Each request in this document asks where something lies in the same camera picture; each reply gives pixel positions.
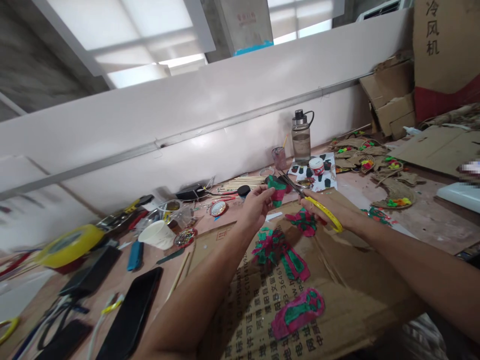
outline left hand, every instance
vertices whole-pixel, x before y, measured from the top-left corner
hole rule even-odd
[[[259,231],[267,213],[274,208],[270,198],[274,192],[275,188],[268,188],[267,185],[259,185],[250,191],[246,196],[237,224],[254,234]]]

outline scissor blade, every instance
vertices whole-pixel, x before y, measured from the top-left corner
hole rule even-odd
[[[294,184],[294,182],[288,177],[288,175],[285,174],[283,170],[280,170],[280,172],[284,175],[285,181],[291,185],[293,190],[295,190],[302,198],[305,198],[304,192],[297,185]]]

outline metal rail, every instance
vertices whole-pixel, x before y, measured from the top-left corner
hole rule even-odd
[[[282,110],[297,104],[304,103],[309,100],[321,98],[325,95],[335,93],[340,90],[350,88],[359,84],[359,79],[371,75],[368,73],[359,77],[355,77],[346,81],[338,82],[336,84],[319,88],[314,91],[306,92],[298,96],[290,97],[286,100],[278,101],[270,105],[262,106],[254,110],[250,110],[239,115],[227,117],[223,120],[211,123],[209,125],[200,126],[189,131],[181,132],[172,136],[168,136],[154,142],[149,142],[129,150],[120,152],[116,155],[112,155],[101,160],[97,160],[86,165],[82,165],[67,171],[59,172],[54,175],[49,175],[43,179],[28,182],[26,184],[11,188],[0,192],[0,201],[12,198],[18,194],[28,193],[34,190],[44,188],[49,185],[58,184],[63,181],[79,177],[81,175],[91,173],[95,170],[106,168],[110,165],[121,163],[125,160],[133,159],[141,155],[145,155],[158,149],[165,148],[174,144],[184,142],[196,138],[200,135],[208,134],[223,128],[230,127],[239,123],[243,123],[248,120],[252,120],[263,115],[267,115],[278,110]]]

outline bundle of sticks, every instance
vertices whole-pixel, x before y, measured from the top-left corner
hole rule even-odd
[[[265,176],[241,176],[235,177],[233,179],[221,182],[218,185],[214,185],[210,191],[217,192],[218,195],[212,195],[211,199],[221,199],[224,197],[235,197],[238,198],[238,194],[229,194],[230,192],[237,191],[239,187],[247,185],[251,190],[256,188],[258,185],[263,184]]]

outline black phone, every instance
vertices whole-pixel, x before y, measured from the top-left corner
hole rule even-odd
[[[55,340],[51,341],[35,360],[66,360],[75,352],[79,345],[92,331],[92,326],[80,320],[70,321],[60,331]]]
[[[133,280],[96,360],[125,360],[133,355],[147,323],[162,273],[163,268],[156,267]]]

